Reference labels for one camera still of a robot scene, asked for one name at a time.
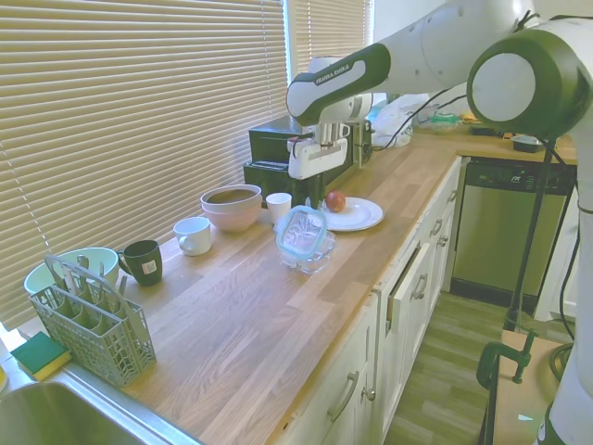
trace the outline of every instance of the green clamp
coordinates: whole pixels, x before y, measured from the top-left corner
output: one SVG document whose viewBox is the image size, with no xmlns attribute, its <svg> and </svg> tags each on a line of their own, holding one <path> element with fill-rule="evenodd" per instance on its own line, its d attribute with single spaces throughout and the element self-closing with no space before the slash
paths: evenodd
<svg viewBox="0 0 593 445">
<path fill-rule="evenodd" d="M 490 389 L 494 366 L 498 363 L 498 357 L 500 356 L 506 357 L 507 359 L 517 362 L 517 371 L 515 372 L 512 381 L 517 384 L 522 383 L 523 372 L 529 364 L 529 362 L 531 362 L 530 351 L 531 347 L 534 344 L 535 338 L 536 332 L 530 331 L 527 335 L 527 340 L 525 341 L 523 350 L 514 350 L 510 346 L 497 341 L 488 343 L 482 351 L 482 357 L 480 357 L 480 362 L 478 363 L 478 370 L 475 374 L 480 385 L 482 385 L 482 387 L 484 387 L 485 389 Z"/>
</svg>

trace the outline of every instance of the window blinds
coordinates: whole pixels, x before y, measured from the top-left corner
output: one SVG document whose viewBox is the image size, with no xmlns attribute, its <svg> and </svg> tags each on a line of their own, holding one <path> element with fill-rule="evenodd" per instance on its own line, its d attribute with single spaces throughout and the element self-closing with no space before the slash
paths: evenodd
<svg viewBox="0 0 593 445">
<path fill-rule="evenodd" d="M 297 72 L 313 57 L 344 57 L 372 41 L 372 0 L 294 1 Z"/>
<path fill-rule="evenodd" d="M 0 5 L 0 321 L 47 252 L 171 237 L 285 114 L 281 0 Z"/>
</svg>

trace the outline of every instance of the apple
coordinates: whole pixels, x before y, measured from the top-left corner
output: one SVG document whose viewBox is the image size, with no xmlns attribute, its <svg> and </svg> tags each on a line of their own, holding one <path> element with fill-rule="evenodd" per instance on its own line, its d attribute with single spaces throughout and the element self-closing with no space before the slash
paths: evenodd
<svg viewBox="0 0 593 445">
<path fill-rule="evenodd" d="M 334 190 L 327 194 L 325 205 L 333 213 L 338 213 L 346 206 L 346 195 L 339 190 Z"/>
</svg>

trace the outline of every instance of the drawer handle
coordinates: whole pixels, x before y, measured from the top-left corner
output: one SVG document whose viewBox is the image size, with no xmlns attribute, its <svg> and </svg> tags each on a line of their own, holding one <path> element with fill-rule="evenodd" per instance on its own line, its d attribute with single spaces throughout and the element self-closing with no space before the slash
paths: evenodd
<svg viewBox="0 0 593 445">
<path fill-rule="evenodd" d="M 411 293 L 413 299 L 423 299 L 424 290 L 426 290 L 426 284 L 428 283 L 428 273 L 420 275 L 416 289 Z"/>
<path fill-rule="evenodd" d="M 350 399 L 352 399 L 352 394 L 354 394 L 356 385 L 359 383 L 359 377 L 360 377 L 360 373 L 358 371 L 354 374 L 348 373 L 348 380 L 350 381 L 350 389 L 348 390 L 348 394 L 346 395 L 346 398 L 344 400 L 342 400 L 342 403 L 340 403 L 337 406 L 337 408 L 335 408 L 335 409 L 330 408 L 329 410 L 327 410 L 327 415 L 330 416 L 332 423 L 335 422 L 340 415 L 342 415 L 342 413 L 346 409 L 348 403 L 350 402 Z"/>
<path fill-rule="evenodd" d="M 441 231 L 442 227 L 443 227 L 443 220 L 436 220 L 435 227 L 433 228 L 433 230 L 430 231 L 430 236 L 434 236 L 434 235 L 438 234 Z"/>
<path fill-rule="evenodd" d="M 442 235 L 440 238 L 438 238 L 438 245 L 443 248 L 444 246 L 447 245 L 448 242 L 448 236 L 446 235 Z"/>
<path fill-rule="evenodd" d="M 457 190 L 453 190 L 447 199 L 447 203 L 453 202 L 457 197 Z"/>
</svg>

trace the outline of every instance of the white wall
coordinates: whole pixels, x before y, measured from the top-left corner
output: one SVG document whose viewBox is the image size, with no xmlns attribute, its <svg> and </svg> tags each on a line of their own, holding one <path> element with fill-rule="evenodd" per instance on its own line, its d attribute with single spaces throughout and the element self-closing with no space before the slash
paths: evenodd
<svg viewBox="0 0 593 445">
<path fill-rule="evenodd" d="M 446 2 L 446 0 L 374 0 L 374 41 L 377 42 L 405 28 Z M 593 16 L 593 0 L 535 0 L 535 2 L 536 11 L 544 19 L 560 14 Z M 460 85 L 439 97 L 437 101 L 442 104 L 463 94 L 465 94 L 465 85 Z M 465 100 L 447 108 L 447 111 L 458 114 L 469 110 L 470 107 Z"/>
</svg>

